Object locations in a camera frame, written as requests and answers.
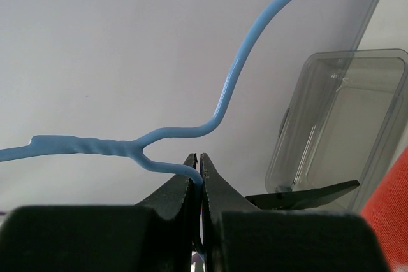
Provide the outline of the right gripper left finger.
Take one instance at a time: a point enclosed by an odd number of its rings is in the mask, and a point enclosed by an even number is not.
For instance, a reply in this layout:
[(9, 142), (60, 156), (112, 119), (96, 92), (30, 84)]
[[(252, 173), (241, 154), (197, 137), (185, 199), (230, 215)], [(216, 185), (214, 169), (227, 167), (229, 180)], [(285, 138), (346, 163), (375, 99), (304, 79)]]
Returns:
[(183, 175), (130, 206), (23, 206), (1, 225), (2, 271), (189, 271), (194, 184)]

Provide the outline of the light blue wire hanger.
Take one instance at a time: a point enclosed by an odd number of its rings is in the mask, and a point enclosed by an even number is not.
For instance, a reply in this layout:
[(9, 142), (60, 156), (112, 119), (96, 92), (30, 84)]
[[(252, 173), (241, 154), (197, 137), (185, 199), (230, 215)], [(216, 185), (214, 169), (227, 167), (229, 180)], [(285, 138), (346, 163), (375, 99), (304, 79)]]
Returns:
[(213, 132), (222, 122), (244, 64), (270, 21), (292, 0), (273, 0), (259, 15), (246, 34), (228, 71), (222, 92), (211, 119), (196, 127), (162, 127), (135, 140), (103, 140), (76, 136), (37, 135), (22, 147), (1, 150), (1, 161), (14, 161), (44, 155), (88, 154), (127, 157), (143, 169), (155, 173), (184, 175), (194, 183), (193, 243), (200, 256), (205, 248), (200, 236), (200, 215), (203, 191), (201, 175), (190, 166), (153, 161), (144, 148), (165, 138), (199, 138)]

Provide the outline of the orange white patterned trousers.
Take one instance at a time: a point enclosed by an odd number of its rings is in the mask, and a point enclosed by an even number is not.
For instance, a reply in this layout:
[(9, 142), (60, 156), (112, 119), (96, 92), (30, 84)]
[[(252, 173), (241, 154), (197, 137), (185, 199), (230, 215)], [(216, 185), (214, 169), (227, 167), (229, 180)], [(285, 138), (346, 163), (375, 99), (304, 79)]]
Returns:
[(373, 228), (392, 271), (407, 271), (407, 150), (361, 211)]

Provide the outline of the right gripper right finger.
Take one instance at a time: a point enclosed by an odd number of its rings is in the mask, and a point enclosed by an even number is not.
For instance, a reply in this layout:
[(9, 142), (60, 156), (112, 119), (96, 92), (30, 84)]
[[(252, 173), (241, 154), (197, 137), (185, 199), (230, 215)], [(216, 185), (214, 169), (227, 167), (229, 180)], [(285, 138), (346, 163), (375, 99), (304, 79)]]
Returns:
[(389, 271), (372, 228), (358, 215), (265, 211), (200, 156), (206, 271)]

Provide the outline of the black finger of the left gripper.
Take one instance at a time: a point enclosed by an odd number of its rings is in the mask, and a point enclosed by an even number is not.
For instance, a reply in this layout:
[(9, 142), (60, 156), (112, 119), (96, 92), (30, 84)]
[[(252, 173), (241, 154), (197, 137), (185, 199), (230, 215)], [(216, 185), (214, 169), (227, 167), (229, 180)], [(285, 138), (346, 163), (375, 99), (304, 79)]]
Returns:
[(359, 186), (359, 181), (351, 180), (310, 190), (250, 195), (245, 199), (262, 210), (305, 210), (331, 203)]

